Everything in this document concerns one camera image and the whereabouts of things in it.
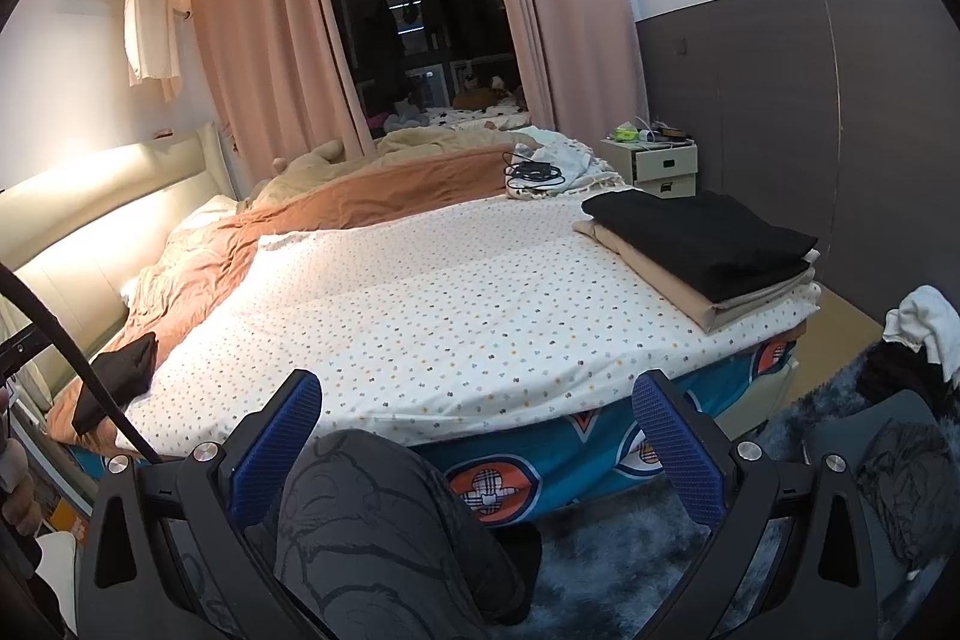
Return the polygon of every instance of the metal bolt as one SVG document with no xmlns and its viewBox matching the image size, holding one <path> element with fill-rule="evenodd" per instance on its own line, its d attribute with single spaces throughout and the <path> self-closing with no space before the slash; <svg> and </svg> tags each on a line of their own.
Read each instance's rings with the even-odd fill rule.
<svg viewBox="0 0 960 640">
<path fill-rule="evenodd" d="M 130 466 L 130 457 L 129 456 L 114 456 L 108 463 L 107 469 L 112 472 L 114 475 L 119 475 L 127 467 Z"/>
<path fill-rule="evenodd" d="M 193 449 L 193 458 L 197 461 L 210 461 L 211 458 L 217 458 L 219 451 L 220 447 L 216 442 L 200 442 L 200 445 Z"/>
<path fill-rule="evenodd" d="M 837 456 L 836 453 L 831 453 L 827 456 L 827 466 L 834 472 L 843 472 L 847 469 L 847 463 L 843 461 L 843 456 Z"/>
<path fill-rule="evenodd" d="M 741 458 L 744 458 L 746 461 L 756 461 L 757 458 L 763 456 L 763 451 L 760 450 L 760 445 L 757 445 L 755 442 L 750 442 L 750 440 L 744 440 L 736 446 L 736 452 L 739 453 Z"/>
</svg>

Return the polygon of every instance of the white towel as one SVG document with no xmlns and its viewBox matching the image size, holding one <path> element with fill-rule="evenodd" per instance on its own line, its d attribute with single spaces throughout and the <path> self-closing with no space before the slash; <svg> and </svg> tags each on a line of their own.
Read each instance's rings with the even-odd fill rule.
<svg viewBox="0 0 960 640">
<path fill-rule="evenodd" d="M 887 313 L 886 342 L 899 342 L 912 351 L 926 348 L 926 360 L 939 363 L 944 383 L 960 386 L 960 316 L 933 286 L 920 286 Z"/>
<path fill-rule="evenodd" d="M 159 79 L 164 97 L 171 100 L 179 90 L 181 75 L 173 1 L 126 0 L 124 48 L 130 63 L 130 84 Z"/>
</svg>

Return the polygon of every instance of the gray shaggy rug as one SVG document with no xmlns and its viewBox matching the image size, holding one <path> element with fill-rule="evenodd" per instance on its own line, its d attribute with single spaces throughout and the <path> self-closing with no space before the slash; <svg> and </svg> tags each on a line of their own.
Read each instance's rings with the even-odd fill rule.
<svg viewBox="0 0 960 640">
<path fill-rule="evenodd" d="M 802 439 L 815 423 L 869 407 L 856 391 L 858 357 L 832 381 L 774 416 L 757 442 L 773 458 L 803 461 Z M 960 404 L 941 420 L 960 464 Z M 516 627 L 497 627 L 496 640 L 629 640 L 640 631 L 707 539 L 690 521 L 666 477 L 616 496 L 558 511 L 538 523 L 544 559 L 533 607 Z M 779 543 L 782 522 L 767 525 L 750 570 L 720 629 L 750 612 Z M 944 560 L 935 560 L 880 608 L 880 638 L 890 640 L 925 598 Z"/>
</svg>

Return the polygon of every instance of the black cable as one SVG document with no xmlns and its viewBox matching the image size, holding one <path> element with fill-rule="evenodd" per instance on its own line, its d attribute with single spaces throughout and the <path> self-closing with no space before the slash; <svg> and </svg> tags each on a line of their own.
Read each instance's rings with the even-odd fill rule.
<svg viewBox="0 0 960 640">
<path fill-rule="evenodd" d="M 520 158 L 520 162 L 515 163 L 514 158 Z M 532 183 L 536 185 L 558 186 L 566 182 L 558 167 L 546 161 L 534 161 L 520 153 L 504 153 L 503 160 L 507 164 L 503 170 L 503 175 L 507 178 L 507 188 L 514 191 L 540 191 L 542 189 L 531 187 Z"/>
</svg>

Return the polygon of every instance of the headboard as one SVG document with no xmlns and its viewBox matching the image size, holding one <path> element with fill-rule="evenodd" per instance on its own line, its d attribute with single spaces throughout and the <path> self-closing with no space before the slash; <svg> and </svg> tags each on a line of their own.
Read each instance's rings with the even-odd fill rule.
<svg viewBox="0 0 960 640">
<path fill-rule="evenodd" d="M 127 319 L 121 287 L 217 194 L 235 199 L 214 124 L 94 153 L 0 194 L 0 261 L 92 356 Z M 25 324 L 0 299 L 0 340 Z M 18 379 L 45 411 L 73 374 L 48 348 Z"/>
</svg>

